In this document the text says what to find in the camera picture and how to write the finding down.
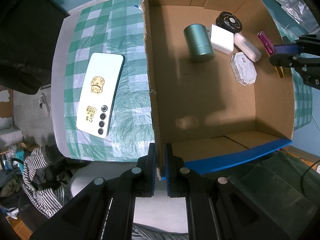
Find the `gold sticker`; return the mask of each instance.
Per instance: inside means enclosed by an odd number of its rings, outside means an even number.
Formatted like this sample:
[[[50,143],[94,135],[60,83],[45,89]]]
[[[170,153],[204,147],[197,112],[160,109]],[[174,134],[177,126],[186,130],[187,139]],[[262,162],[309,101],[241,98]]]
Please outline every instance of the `gold sticker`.
[[[91,93],[96,93],[97,95],[102,93],[103,85],[104,79],[102,77],[94,77],[91,81]]]
[[[85,119],[89,122],[92,122],[96,112],[97,112],[97,108],[94,108],[92,106],[88,106]]]

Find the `white slipper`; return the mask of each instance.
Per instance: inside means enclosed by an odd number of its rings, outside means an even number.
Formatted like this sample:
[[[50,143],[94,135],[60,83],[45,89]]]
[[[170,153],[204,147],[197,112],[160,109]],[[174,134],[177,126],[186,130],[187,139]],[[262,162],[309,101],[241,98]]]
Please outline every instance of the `white slipper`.
[[[50,110],[44,93],[41,93],[41,97],[39,98],[39,107],[42,109],[44,115],[48,117],[50,114]]]

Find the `white charger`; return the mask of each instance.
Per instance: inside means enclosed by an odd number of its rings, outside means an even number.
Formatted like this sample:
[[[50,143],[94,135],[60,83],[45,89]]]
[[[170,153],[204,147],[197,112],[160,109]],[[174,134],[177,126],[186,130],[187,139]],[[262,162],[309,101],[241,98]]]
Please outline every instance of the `white charger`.
[[[210,36],[212,47],[225,54],[233,52],[233,33],[214,24],[211,27]]]
[[[234,34],[234,43],[253,62],[257,62],[261,59],[261,52],[240,33]]]

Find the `black and white striped fabric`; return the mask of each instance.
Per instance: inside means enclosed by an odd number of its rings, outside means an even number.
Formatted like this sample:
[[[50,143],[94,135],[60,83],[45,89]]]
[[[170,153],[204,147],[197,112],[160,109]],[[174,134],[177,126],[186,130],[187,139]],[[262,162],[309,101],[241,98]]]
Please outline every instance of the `black and white striped fabric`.
[[[47,154],[45,148],[39,147],[34,149],[31,155],[25,159],[22,175],[22,188],[33,205],[42,214],[47,217],[52,217],[72,198],[72,196],[68,186],[64,184],[61,184],[56,190],[53,190],[52,188],[37,190],[33,186],[32,181],[36,174],[36,170],[51,165],[51,163],[48,163],[48,158],[45,158],[45,154]]]

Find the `striped cloth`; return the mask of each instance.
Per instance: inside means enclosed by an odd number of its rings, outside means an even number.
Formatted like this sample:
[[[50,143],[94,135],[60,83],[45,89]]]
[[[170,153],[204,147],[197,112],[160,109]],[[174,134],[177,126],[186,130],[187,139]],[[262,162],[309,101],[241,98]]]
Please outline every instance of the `striped cloth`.
[[[133,224],[132,240],[189,240],[189,234],[169,233],[161,230],[148,230]]]
[[[38,169],[43,169],[52,163],[46,158],[48,154],[44,147],[36,148],[24,161],[22,188],[29,197],[33,205],[45,216],[52,217],[60,210],[71,198],[68,186],[61,184],[59,188],[53,190],[37,190],[32,181]]]

